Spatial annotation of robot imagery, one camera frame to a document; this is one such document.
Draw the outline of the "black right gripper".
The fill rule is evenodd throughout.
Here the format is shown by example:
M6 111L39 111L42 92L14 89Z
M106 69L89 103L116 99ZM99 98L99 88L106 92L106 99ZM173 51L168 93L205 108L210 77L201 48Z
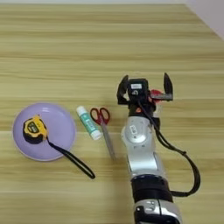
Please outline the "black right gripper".
M150 91L150 98L147 102L140 102L133 100L127 100L124 95L127 92L128 88L129 76L125 75L120 82L116 97L119 105L127 105L129 109L129 116L140 116L144 118L149 118L153 120L154 123L160 124L160 119L157 115L155 115L157 106L157 101L172 101L173 100L173 86L172 81L168 75L168 73L164 74L164 92L160 92L158 90Z

